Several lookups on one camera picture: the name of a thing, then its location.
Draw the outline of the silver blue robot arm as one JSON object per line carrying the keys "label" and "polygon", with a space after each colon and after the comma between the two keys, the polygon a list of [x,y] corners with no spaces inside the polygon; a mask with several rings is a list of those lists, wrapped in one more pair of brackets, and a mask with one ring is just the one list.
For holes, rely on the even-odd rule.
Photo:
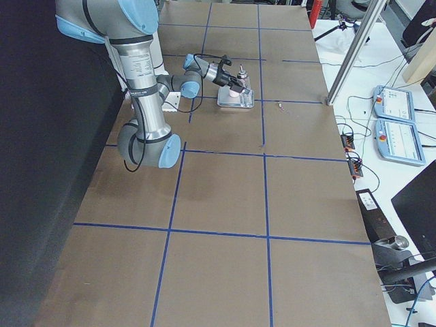
{"label": "silver blue robot arm", "polygon": [[124,124],[117,148],[126,164],[171,168],[178,161],[181,139],[164,119],[162,106],[169,93],[195,98],[203,80],[237,93],[249,89],[219,64],[198,54],[185,58],[183,75],[157,75],[153,60],[161,56],[155,36],[159,23],[158,1],[57,1],[58,30],[85,42],[108,42],[121,60],[123,82],[131,95],[135,115]]}

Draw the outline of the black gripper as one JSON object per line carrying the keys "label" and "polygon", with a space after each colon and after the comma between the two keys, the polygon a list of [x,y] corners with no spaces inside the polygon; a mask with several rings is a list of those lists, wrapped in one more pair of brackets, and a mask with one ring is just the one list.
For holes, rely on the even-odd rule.
{"label": "black gripper", "polygon": [[217,68],[213,83],[221,87],[229,86],[230,90],[233,92],[242,93],[244,91],[244,86],[239,85],[238,78],[232,76],[229,72],[220,67]]}

